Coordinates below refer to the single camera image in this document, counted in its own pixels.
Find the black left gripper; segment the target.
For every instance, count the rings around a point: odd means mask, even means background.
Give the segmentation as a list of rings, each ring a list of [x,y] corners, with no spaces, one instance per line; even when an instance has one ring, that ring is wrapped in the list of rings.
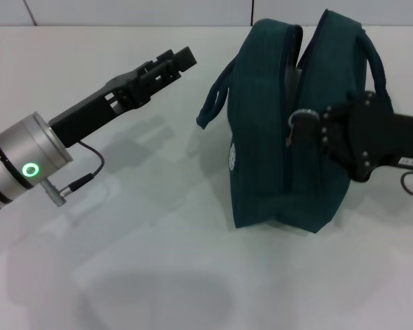
[[[169,49],[140,70],[112,78],[97,92],[50,120],[50,127],[69,148],[114,118],[143,106],[196,64],[189,47],[176,53]]]

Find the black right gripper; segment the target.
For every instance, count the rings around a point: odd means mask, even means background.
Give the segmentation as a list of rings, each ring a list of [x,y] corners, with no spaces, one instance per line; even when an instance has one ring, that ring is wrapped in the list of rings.
[[[348,141],[343,133],[324,127],[347,115]],[[350,174],[356,182],[368,181],[380,166],[413,171],[413,116],[394,113],[390,103],[375,93],[367,92],[356,101],[300,102],[293,111],[293,128],[295,147],[353,164]]]

